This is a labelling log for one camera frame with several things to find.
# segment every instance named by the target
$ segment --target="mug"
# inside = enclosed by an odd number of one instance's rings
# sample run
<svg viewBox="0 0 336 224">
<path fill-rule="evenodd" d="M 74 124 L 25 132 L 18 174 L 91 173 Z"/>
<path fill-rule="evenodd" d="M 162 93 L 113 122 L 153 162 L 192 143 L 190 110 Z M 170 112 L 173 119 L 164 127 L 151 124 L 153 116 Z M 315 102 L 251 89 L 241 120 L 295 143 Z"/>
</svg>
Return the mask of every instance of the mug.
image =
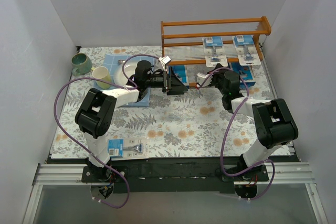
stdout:
<svg viewBox="0 0 336 224">
<path fill-rule="evenodd" d="M 74 76 L 78 76 L 80 74 L 88 73 L 90 72 L 92 68 L 92 62 L 90 58 L 86 54 L 76 54 L 73 56 L 72 60 L 72 74 Z"/>
<path fill-rule="evenodd" d="M 96 67 L 92 69 L 93 69 L 92 77 L 99 79 L 99 80 L 112 82 L 112 78 L 111 78 L 110 72 L 107 69 L 107 67 L 100 66 L 100 67 Z M 97 82 L 97 85 L 101 87 L 102 89 L 108 89 L 111 87 L 110 84 L 106 84 L 101 81 L 96 81 L 96 82 Z"/>
</svg>

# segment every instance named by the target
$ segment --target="white blister pack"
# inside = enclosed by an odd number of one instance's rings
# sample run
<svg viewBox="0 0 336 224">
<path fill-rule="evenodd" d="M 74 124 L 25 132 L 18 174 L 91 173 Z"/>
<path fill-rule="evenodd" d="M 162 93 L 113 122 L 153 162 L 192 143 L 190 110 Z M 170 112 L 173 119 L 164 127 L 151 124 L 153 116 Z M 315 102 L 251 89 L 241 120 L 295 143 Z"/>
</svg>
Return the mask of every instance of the white blister pack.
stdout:
<svg viewBox="0 0 336 224">
<path fill-rule="evenodd" d="M 211 68 L 220 63 L 227 67 L 227 58 L 221 37 L 202 38 L 206 66 Z"/>
<path fill-rule="evenodd" d="M 232 40 L 238 54 L 239 64 L 241 66 L 261 65 L 252 36 L 233 36 Z"/>
</svg>

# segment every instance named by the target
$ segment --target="yellow cup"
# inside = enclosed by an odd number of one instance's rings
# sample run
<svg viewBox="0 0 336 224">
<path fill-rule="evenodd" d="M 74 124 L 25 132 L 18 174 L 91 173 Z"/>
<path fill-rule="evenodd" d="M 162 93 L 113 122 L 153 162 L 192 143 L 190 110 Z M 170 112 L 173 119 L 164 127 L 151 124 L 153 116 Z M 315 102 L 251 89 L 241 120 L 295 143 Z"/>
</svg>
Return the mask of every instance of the yellow cup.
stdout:
<svg viewBox="0 0 336 224">
<path fill-rule="evenodd" d="M 112 78 L 111 78 L 110 72 L 107 69 L 107 67 L 100 66 L 100 67 L 92 68 L 92 70 L 93 70 L 92 77 L 99 79 L 99 80 L 112 82 Z M 111 85 L 103 83 L 101 81 L 96 81 L 96 82 L 97 82 L 97 85 L 101 87 L 102 89 L 108 89 L 111 87 Z"/>
</svg>

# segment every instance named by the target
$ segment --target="green ceramic cup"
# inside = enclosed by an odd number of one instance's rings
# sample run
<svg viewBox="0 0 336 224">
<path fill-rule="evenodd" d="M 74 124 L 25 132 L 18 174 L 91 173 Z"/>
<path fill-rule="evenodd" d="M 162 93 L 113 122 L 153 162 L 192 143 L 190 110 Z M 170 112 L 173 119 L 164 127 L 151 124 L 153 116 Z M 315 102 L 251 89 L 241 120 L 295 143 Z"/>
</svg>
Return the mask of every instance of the green ceramic cup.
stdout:
<svg viewBox="0 0 336 224">
<path fill-rule="evenodd" d="M 76 54 L 73 56 L 72 60 L 72 74 L 78 76 L 80 74 L 85 74 L 90 72 L 92 68 L 92 62 L 86 54 Z"/>
</svg>

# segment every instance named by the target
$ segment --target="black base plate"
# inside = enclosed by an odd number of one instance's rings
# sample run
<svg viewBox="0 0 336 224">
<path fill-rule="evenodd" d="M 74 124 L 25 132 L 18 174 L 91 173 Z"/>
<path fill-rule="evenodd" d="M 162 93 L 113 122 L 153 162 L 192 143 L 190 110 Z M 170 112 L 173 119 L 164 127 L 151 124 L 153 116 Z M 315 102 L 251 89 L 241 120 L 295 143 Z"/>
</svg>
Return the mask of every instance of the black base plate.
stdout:
<svg viewBox="0 0 336 224">
<path fill-rule="evenodd" d="M 226 167 L 234 166 L 236 159 L 227 160 Z M 219 191 L 234 194 L 234 181 L 241 178 L 222 177 L 218 158 L 153 158 L 113 161 L 113 168 L 124 172 L 132 191 Z M 101 183 L 84 167 L 83 183 Z M 268 181 L 264 170 L 258 181 Z M 117 176 L 114 193 L 126 193 L 124 181 Z"/>
</svg>

